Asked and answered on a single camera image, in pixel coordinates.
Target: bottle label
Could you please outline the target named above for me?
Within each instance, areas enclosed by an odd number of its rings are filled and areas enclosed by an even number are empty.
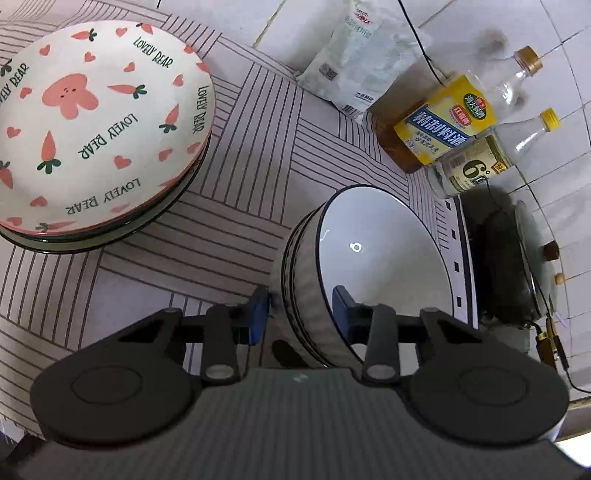
[[[509,168],[509,161],[493,135],[479,138],[449,160],[443,160],[443,173],[463,193]]]
[[[495,113],[483,94],[462,75],[394,125],[394,130],[428,165],[495,124]]]

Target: tablecloth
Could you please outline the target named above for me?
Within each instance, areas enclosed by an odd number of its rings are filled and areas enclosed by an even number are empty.
[[[244,301],[268,284],[290,228],[354,183],[382,187],[415,211],[447,265],[455,316],[475,325],[460,203],[436,199],[423,171],[405,175],[380,149],[369,114],[362,125],[345,118],[265,54],[198,20],[123,0],[25,0],[2,4],[0,62],[61,27],[124,19],[172,33],[206,62],[216,89],[212,142],[181,199],[121,242],[45,255],[0,241],[0,414],[41,434],[29,390],[42,369],[163,307],[198,314]],[[200,345],[191,345],[184,367],[197,373],[199,362]]]

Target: white plastic package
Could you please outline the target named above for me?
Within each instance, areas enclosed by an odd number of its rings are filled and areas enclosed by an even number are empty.
[[[365,111],[422,56],[406,19],[379,0],[349,0],[327,45],[298,85],[361,121]],[[431,38],[420,34],[423,47]]]

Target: stack of plates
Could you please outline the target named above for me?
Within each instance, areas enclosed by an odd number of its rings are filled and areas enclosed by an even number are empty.
[[[148,24],[57,31],[0,70],[0,235],[67,253],[122,238],[196,175],[215,94],[191,47]]]
[[[271,272],[276,321],[311,366],[361,371],[365,348],[346,342],[333,315],[333,289],[357,303],[417,316],[425,307],[453,315],[441,253],[421,220],[372,186],[347,187],[304,217],[278,251]]]

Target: plastic bottle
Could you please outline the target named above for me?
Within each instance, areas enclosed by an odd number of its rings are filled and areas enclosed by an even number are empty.
[[[558,116],[548,108],[529,120],[490,127],[463,148],[430,165],[429,184],[441,199],[466,192],[518,165],[536,142],[559,126]]]
[[[381,125],[378,141],[402,170],[413,173],[511,114],[523,81],[541,68],[529,46],[507,59],[481,62],[394,126]]]

